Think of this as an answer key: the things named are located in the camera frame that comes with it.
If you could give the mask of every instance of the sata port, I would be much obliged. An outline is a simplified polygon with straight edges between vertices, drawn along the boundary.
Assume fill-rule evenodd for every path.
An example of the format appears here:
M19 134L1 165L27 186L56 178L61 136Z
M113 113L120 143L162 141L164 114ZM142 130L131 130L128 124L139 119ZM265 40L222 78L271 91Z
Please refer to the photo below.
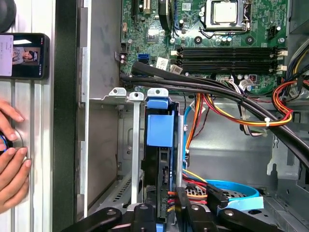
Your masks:
M139 60L139 62L143 64L149 64L149 60L146 60L146 59L141 59Z
M149 60L150 59L150 55L149 54L138 54L137 55L137 59L140 60L140 59L147 59Z

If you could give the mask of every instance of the motherboard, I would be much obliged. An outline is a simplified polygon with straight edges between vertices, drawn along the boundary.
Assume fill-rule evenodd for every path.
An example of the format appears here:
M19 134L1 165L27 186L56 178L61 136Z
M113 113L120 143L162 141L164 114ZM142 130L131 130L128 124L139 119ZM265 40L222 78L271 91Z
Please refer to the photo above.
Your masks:
M264 94L284 75L288 0L123 0L121 72L135 61L186 76L230 76ZM131 87L143 91L143 87Z

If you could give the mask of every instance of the ram slot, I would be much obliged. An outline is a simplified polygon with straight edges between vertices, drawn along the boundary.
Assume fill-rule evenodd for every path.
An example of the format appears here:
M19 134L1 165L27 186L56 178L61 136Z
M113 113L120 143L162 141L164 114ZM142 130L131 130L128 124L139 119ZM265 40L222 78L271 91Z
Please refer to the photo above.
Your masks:
M270 74L277 67L276 62L270 61L178 61L178 65L183 69L183 73L254 73L254 74Z
M272 59L276 51L272 48L181 48L179 58L190 60Z

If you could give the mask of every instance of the finger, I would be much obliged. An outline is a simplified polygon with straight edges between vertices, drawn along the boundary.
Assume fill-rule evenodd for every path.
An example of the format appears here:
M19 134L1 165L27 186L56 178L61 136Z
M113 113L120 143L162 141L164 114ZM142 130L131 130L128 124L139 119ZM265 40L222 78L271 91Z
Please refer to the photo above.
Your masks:
M29 190L29 179L27 178L24 184L22 185L21 189L18 191L18 193L4 203L4 207L6 209L10 209L14 206L17 206L27 196L28 190Z
M0 110L17 122L24 121L24 118L6 101L0 101Z
M4 152L0 156L0 174L3 172L5 167L8 165L10 160L13 158L15 152L16 152L15 148L9 148L6 152Z
M26 153L27 153L26 148L19 149L15 153L14 158L11 160L11 162L6 166L4 171L0 174L0 190L6 187L11 182L11 180L16 176L23 163Z
M26 160L21 166L19 172L14 179L1 191L0 202L5 202L13 197L20 190L25 180L28 178L28 174L31 167L31 161Z
M0 151L4 151L6 149L6 145L4 143L3 138L0 136Z

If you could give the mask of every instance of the capacitor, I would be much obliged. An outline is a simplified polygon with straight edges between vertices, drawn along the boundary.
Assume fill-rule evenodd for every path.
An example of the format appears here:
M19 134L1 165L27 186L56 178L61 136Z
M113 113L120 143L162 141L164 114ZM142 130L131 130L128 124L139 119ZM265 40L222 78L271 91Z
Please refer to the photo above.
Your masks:
M183 27L183 24L184 24L184 21L181 19L179 20L179 27L182 28Z
M139 10L140 10L140 12L141 13L143 13L144 12L144 6L141 4L141 5L139 5Z
M126 56L123 55L123 54L120 56L120 58L123 59L123 60L126 60Z
M226 37L223 37L222 39L221 39L221 44L226 44Z
M226 43L227 43L227 44L230 44L231 42L232 42L232 37L227 37Z

